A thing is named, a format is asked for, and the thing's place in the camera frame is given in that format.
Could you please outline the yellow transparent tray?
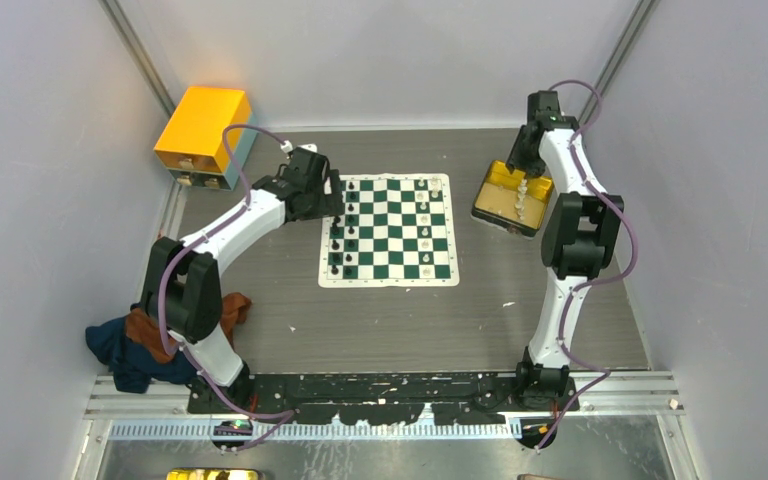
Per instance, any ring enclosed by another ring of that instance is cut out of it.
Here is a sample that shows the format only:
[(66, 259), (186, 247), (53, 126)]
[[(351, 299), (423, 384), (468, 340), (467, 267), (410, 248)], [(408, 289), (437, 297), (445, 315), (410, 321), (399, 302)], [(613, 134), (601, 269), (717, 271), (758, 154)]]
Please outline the yellow transparent tray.
[(532, 177), (492, 161), (471, 207), (471, 217), (526, 238), (537, 236), (549, 206), (554, 184), (546, 176)]

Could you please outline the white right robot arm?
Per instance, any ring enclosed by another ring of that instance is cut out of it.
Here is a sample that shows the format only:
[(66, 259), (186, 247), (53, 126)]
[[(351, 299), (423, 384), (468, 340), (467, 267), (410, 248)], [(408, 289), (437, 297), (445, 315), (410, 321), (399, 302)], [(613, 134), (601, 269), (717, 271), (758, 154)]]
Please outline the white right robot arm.
[(623, 199), (596, 179), (578, 120), (554, 90), (527, 98), (526, 122), (505, 165), (526, 179), (548, 175), (557, 195), (542, 241), (547, 290), (538, 327), (516, 369), (514, 397), (527, 410), (575, 404), (569, 345), (584, 299), (613, 258)]

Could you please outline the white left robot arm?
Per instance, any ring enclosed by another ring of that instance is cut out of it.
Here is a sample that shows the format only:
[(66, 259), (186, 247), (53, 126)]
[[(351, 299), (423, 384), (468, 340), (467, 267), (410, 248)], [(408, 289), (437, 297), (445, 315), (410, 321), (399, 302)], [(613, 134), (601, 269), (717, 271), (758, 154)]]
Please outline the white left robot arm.
[(343, 212), (338, 170), (316, 145), (305, 144), (292, 148), (276, 174), (249, 186), (216, 220), (181, 240), (162, 237), (152, 246), (140, 307), (156, 322), (162, 350), (183, 354), (225, 411), (243, 412), (254, 381), (220, 325), (222, 274), (286, 223)]

